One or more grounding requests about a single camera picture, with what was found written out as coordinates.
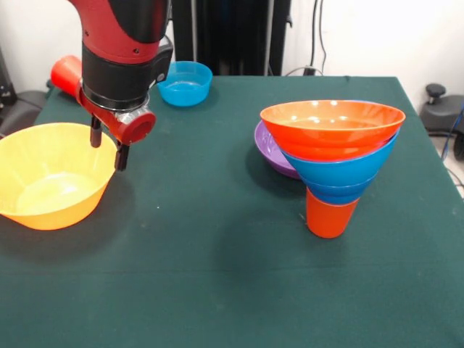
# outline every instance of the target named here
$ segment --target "stacked bowls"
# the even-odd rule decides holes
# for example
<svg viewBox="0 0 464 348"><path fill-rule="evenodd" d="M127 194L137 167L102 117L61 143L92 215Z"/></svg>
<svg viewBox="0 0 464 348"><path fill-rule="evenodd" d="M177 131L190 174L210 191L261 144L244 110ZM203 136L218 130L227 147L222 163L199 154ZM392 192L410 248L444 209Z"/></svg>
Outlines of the stacked bowls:
<svg viewBox="0 0 464 348"><path fill-rule="evenodd" d="M405 114L369 101L313 100L273 105L261 118L307 186L309 229L334 238L390 155Z"/></svg>

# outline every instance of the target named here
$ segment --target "purple bowl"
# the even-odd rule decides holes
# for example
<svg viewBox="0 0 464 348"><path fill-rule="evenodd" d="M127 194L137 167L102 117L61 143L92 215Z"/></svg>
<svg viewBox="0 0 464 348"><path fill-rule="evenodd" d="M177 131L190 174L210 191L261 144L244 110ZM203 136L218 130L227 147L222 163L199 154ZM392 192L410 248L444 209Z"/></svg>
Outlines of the purple bowl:
<svg viewBox="0 0 464 348"><path fill-rule="evenodd" d="M297 171L284 157L263 121L260 121L254 130L254 142L272 168L277 170L280 174L284 174L293 179L299 179Z"/></svg>

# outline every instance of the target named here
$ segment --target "orange cup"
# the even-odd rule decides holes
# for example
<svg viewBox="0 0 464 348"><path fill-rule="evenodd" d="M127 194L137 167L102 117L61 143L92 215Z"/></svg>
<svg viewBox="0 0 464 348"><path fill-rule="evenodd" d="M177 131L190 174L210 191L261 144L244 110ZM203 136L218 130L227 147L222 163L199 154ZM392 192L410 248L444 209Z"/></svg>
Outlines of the orange cup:
<svg viewBox="0 0 464 348"><path fill-rule="evenodd" d="M335 205L322 202L306 188L306 222L307 227L321 238L336 238L348 225L359 199Z"/></svg>
<svg viewBox="0 0 464 348"><path fill-rule="evenodd" d="M52 83L74 97L76 97L81 78L82 62L75 56L61 58L51 69Z"/></svg>

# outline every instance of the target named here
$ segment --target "plastic bowl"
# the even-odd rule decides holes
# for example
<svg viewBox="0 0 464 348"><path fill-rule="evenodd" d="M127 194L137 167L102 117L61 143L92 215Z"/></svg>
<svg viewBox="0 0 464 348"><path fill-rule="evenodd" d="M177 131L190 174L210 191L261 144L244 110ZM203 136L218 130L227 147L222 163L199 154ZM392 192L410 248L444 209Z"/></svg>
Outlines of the plastic bowl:
<svg viewBox="0 0 464 348"><path fill-rule="evenodd" d="M302 160L327 162L380 149L406 116L369 101L313 100L268 107L261 118L283 151Z"/></svg>
<svg viewBox="0 0 464 348"><path fill-rule="evenodd" d="M375 176L363 183L351 186L327 186L318 183L304 182L314 196L329 204L349 204L359 199L364 190L372 183Z"/></svg>
<svg viewBox="0 0 464 348"><path fill-rule="evenodd" d="M173 62L165 81L158 83L161 97L176 107L191 107L203 102L212 81L211 70L197 62Z"/></svg>
<svg viewBox="0 0 464 348"><path fill-rule="evenodd" d="M377 174L392 152L397 138L398 133L379 150L342 162L311 162L290 156L285 152L283 155L304 182L325 186L351 186L364 183Z"/></svg>
<svg viewBox="0 0 464 348"><path fill-rule="evenodd" d="M297 171L290 165L282 151L278 148L263 121L260 121L254 130L254 143L272 168L280 174L293 179L299 179Z"/></svg>
<svg viewBox="0 0 464 348"><path fill-rule="evenodd" d="M0 140L0 214L29 228L56 230L88 216L112 177L116 146L90 128L49 123Z"/></svg>

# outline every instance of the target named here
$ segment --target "green tablecloth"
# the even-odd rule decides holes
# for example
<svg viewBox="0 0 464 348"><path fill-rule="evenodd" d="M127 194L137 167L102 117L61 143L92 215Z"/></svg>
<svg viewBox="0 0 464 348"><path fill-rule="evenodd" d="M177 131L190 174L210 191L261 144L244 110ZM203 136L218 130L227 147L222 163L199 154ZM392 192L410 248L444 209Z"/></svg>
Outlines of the green tablecloth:
<svg viewBox="0 0 464 348"><path fill-rule="evenodd" d="M366 99L407 113L345 234L305 226L305 189L254 147L259 111ZM464 205L395 78L215 78L161 101L82 223L0 218L2 347L462 347ZM51 95L40 123L88 123Z"/></svg>

